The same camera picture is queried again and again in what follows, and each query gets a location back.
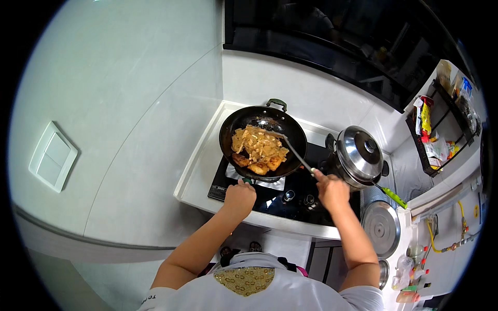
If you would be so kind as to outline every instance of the black metal rack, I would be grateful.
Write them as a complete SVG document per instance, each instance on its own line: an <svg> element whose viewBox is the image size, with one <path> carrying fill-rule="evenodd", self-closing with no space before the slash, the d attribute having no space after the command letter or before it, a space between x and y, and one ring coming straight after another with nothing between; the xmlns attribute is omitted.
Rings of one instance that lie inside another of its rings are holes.
<svg viewBox="0 0 498 311"><path fill-rule="evenodd" d="M408 128L410 129L411 136L413 138L413 141L415 142L415 146L417 148L417 152L420 158L420 162L422 163L422 169L425 174L429 175L430 177L436 176L439 171L441 171L448 163L451 162L454 158L457 157L457 155L462 152L462 150L467 147L468 145L471 145L474 142L474 136L476 133L472 133L471 129L469 127L469 124L467 123L466 117L462 114L460 109L458 109L457 105L455 104L455 101L451 98L451 96L446 92L446 90L443 88L441 84L439 84L436 80L432 81L432 86L434 87L434 92L431 95L431 98L434 98L436 93L439 93L443 101L448 105L448 110L444 113L444 115L441 117L441 119L436 123L436 125L432 128L432 130L435 130L437 126L441 123L441 121L451 112L453 116L455 117L458 126L462 130L462 135L460 138L458 138L455 143L458 143L463 137L465 137L465 144L460 148L460 150L455 153L455 155L446 161L440 168L437 170L433 169L431 165L429 164L429 158L427 157L427 154L425 153L425 148L424 144L422 143L422 137L420 135L417 135L415 133L415 124L413 123L413 118L412 115L409 115L408 118L406 119L406 124L408 125Z"/></svg>

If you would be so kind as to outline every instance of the slipper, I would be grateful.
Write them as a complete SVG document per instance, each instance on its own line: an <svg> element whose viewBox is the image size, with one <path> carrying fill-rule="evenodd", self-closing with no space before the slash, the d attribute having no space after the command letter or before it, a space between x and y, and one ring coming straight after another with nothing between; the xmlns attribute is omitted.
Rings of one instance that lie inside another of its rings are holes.
<svg viewBox="0 0 498 311"><path fill-rule="evenodd" d="M220 256L223 257L227 254L230 254L231 252L232 252L232 249L229 248L228 246L225 246L222 249L220 249Z"/></svg>
<svg viewBox="0 0 498 311"><path fill-rule="evenodd" d="M249 252L263 252L263 248L261 247L261 244L259 244L256 241L252 241L249 243Z"/></svg>

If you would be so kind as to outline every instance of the stove knob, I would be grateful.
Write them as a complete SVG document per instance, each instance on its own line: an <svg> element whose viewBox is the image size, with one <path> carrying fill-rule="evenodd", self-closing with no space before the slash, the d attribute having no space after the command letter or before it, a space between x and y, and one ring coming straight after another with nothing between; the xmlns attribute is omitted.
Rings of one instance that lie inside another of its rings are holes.
<svg viewBox="0 0 498 311"><path fill-rule="evenodd" d="M306 199L304 200L304 205L310 206L315 202L315 197L312 195L307 195Z"/></svg>
<svg viewBox="0 0 498 311"><path fill-rule="evenodd" d="M289 190L287 191L284 196L283 196L283 200L286 201L286 202L289 202L290 200L292 200L294 197L296 196L296 194L294 193L294 191L292 190Z"/></svg>

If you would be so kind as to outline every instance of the green handle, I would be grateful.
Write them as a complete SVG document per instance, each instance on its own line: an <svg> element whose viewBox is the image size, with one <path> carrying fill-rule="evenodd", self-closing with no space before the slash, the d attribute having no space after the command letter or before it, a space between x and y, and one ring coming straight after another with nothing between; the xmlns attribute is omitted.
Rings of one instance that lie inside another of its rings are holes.
<svg viewBox="0 0 498 311"><path fill-rule="evenodd" d="M286 112L287 111L287 104L282 101L282 100L279 100L279 99L276 99L276 98L272 98L272 99L269 99L268 102L266 103L266 106L267 107L270 107L270 104L271 103L274 103L274 104L277 104L277 105L280 105L282 106L282 111L283 112Z"/></svg>
<svg viewBox="0 0 498 311"><path fill-rule="evenodd" d="M382 187L382 191L384 191L385 195L393 199L396 203L398 203L402 208L406 209L408 206L405 201L403 201L396 193L392 192L391 189Z"/></svg>

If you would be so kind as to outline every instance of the pot lid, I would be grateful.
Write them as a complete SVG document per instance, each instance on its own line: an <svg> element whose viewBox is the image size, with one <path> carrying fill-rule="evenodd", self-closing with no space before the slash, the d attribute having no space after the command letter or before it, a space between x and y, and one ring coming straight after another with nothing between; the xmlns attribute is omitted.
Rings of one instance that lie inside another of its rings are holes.
<svg viewBox="0 0 498 311"><path fill-rule="evenodd" d="M379 259L391 256L398 247L401 228L396 211L384 201L372 202L362 218L362 227Z"/></svg>
<svg viewBox="0 0 498 311"><path fill-rule="evenodd" d="M359 126L349 126L337 138L342 166L356 179L370 182L382 171L382 152L376 141Z"/></svg>

